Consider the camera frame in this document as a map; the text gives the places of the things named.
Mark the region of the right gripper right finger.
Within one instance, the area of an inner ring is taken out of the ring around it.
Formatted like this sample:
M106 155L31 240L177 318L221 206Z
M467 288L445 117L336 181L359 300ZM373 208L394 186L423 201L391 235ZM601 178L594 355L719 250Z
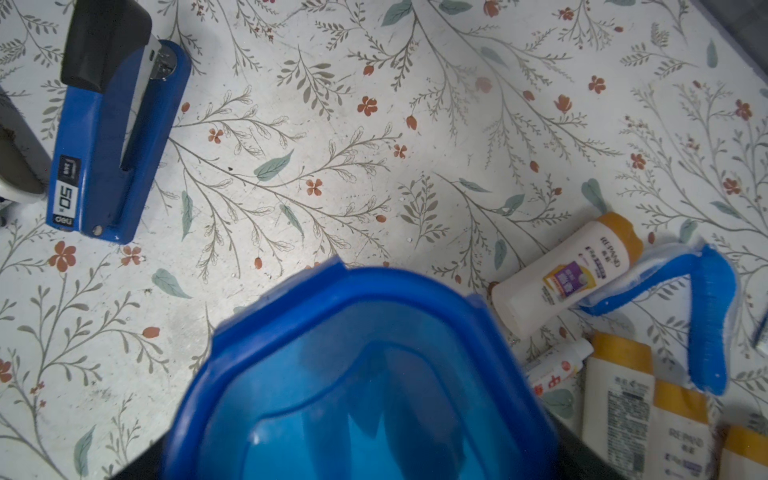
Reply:
M558 436L555 478L560 480L624 480L554 414L548 414Z

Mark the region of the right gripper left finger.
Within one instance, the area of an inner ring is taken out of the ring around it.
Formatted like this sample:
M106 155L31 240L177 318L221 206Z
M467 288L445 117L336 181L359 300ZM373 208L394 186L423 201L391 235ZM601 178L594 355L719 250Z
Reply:
M165 435L160 437L141 455L112 476L111 480L160 480L165 440Z

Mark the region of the blue-lid clear container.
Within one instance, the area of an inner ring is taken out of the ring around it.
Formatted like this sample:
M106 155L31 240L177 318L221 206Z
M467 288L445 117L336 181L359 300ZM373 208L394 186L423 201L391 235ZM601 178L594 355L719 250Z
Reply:
M558 436L484 299L339 259L215 331L165 479L552 479Z

